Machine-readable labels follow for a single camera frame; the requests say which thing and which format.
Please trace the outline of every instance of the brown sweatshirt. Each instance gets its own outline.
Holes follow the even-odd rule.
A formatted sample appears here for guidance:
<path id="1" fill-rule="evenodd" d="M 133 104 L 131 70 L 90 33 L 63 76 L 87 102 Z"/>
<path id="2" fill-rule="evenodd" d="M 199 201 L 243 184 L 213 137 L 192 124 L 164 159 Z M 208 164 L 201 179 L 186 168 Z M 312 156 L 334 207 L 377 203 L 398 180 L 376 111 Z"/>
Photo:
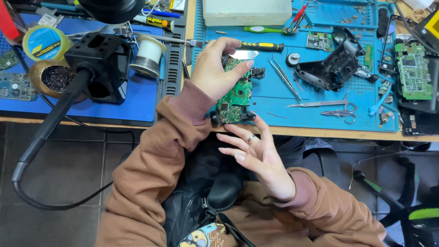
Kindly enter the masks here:
<path id="1" fill-rule="evenodd" d="M 113 172 L 95 246 L 166 246 L 161 203 L 176 187 L 184 149 L 194 150 L 212 130 L 204 114 L 215 103 L 188 80 L 178 97 L 162 99 L 159 121 Z M 296 186 L 292 201 L 277 201 L 259 182 L 247 182 L 236 205 L 224 212 L 256 246 L 385 246 L 385 229 L 364 203 L 310 170 L 288 172 Z M 195 244 L 240 245 L 216 223 L 193 232 L 180 245 Z"/>

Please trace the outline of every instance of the workbench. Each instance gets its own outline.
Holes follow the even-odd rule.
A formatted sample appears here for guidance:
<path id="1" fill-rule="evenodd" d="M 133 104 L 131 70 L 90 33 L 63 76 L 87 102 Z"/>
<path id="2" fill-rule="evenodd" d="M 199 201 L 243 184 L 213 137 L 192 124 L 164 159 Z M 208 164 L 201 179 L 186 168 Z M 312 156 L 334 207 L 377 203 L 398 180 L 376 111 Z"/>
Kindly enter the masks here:
<path id="1" fill-rule="evenodd" d="M 195 5 L 196 0 L 187 0 L 187 24 L 185 39 L 192 39 L 194 37 L 194 25 L 195 25 Z M 411 9 L 404 2 L 400 1 L 399 6 L 404 14 L 408 14 Z M 407 33 L 403 25 L 398 23 L 396 25 L 397 33 Z M 2 117 L 0 121 L 4 122 L 18 122 L 18 123 L 41 123 L 41 119 L 30 118 L 17 118 L 17 117 Z M 61 124 L 74 125 L 75 123 L 62 121 Z M 114 125 L 114 124 L 93 124 L 91 126 L 100 127 L 127 127 L 127 128 L 146 128 L 131 125 Z M 254 125 L 242 125 L 242 127 L 249 129 L 253 133 L 258 133 L 257 128 Z M 400 131 L 398 132 L 374 132 L 374 131 L 350 131 L 350 130 L 332 130 L 332 129 L 318 129 L 318 128 L 299 128 L 299 127 L 270 127 L 273 134 L 281 135 L 297 135 L 307 137 L 324 137 L 324 138 L 354 138 L 354 139 L 372 139 L 372 140 L 394 140 L 394 141 L 426 141 L 426 142 L 439 142 L 439 136 L 414 136 L 404 137 Z M 225 131 L 224 128 L 218 127 L 214 131 Z"/>

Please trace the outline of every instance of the ribbed cuff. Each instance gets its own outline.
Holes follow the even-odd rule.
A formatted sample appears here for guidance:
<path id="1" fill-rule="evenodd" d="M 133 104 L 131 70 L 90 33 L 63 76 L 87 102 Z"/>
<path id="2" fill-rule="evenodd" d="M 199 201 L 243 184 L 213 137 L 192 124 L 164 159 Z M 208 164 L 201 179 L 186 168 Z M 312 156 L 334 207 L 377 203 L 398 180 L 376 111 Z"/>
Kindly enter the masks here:
<path id="1" fill-rule="evenodd" d="M 200 126 L 205 123 L 204 115 L 216 104 L 216 101 L 192 84 L 190 80 L 185 79 L 180 94 L 178 97 L 169 98 L 169 104 L 184 119 L 194 126 Z"/>
<path id="2" fill-rule="evenodd" d="M 288 171 L 296 186 L 296 195 L 289 202 L 273 200 L 277 207 L 291 207 L 298 212 L 307 212 L 312 209 L 317 201 L 317 189 L 308 174 L 303 171 Z"/>

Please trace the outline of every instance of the tiled floor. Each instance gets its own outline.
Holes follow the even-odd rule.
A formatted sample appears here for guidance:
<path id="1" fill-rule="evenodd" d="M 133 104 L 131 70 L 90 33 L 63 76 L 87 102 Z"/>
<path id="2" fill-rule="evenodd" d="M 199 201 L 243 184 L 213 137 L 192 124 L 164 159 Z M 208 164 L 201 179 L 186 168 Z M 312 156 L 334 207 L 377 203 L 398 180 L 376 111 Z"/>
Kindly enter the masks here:
<path id="1" fill-rule="evenodd" d="M 36 124 L 0 123 L 0 246 L 93 246 L 107 189 L 86 205 L 68 211 L 40 211 L 24 204 L 14 193 L 10 179 L 19 156 L 36 131 Z M 136 142 L 142 130 L 134 130 Z M 59 126 L 40 151 L 23 178 L 24 191 L 38 201 L 50 204 L 73 203 L 96 191 L 112 179 L 112 171 L 122 155 L 130 150 L 129 134 L 95 132 L 77 126 Z M 332 143 L 338 153 L 340 174 L 329 177 L 340 188 L 348 190 L 352 165 L 388 150 L 366 145 Z M 355 168 L 379 184 L 387 193 L 398 198 L 404 171 L 393 162 L 393 156 L 383 156 L 359 163 Z M 421 189 L 437 185 L 439 154 L 409 154 L 407 157 L 419 167 Z M 307 158 L 303 166 L 321 174 L 316 156 Z M 388 179 L 389 175 L 399 179 Z M 378 219 L 389 207 L 362 189 L 355 181 L 351 192 L 364 202 Z M 388 229 L 389 235 L 403 243 L 400 226 Z"/>

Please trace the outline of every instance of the silver ring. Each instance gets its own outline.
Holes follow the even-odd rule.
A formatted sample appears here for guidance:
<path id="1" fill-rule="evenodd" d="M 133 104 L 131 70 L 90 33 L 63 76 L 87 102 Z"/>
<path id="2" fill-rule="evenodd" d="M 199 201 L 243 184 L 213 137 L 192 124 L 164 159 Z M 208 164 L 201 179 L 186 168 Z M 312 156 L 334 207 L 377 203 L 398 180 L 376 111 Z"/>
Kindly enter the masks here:
<path id="1" fill-rule="evenodd" d="M 252 136 L 247 140 L 247 143 L 250 144 L 250 141 L 251 141 L 253 138 L 255 138 L 255 137 L 256 137 L 255 135 L 252 135 Z"/>

